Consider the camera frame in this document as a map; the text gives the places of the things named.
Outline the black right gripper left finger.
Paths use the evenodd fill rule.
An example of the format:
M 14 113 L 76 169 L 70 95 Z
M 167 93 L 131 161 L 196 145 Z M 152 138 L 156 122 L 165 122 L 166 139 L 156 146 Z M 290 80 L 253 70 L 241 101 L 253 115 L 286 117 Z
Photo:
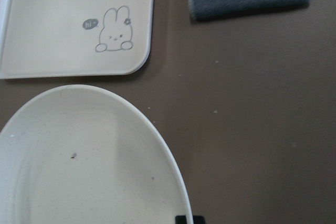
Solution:
M 186 216 L 179 215 L 175 217 L 175 224 L 186 224 Z

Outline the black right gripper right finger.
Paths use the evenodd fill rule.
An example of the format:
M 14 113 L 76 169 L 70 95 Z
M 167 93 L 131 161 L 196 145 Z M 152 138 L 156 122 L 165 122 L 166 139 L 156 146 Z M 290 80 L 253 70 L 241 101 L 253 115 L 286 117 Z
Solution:
M 193 216 L 193 224 L 205 224 L 205 217 L 200 215 Z

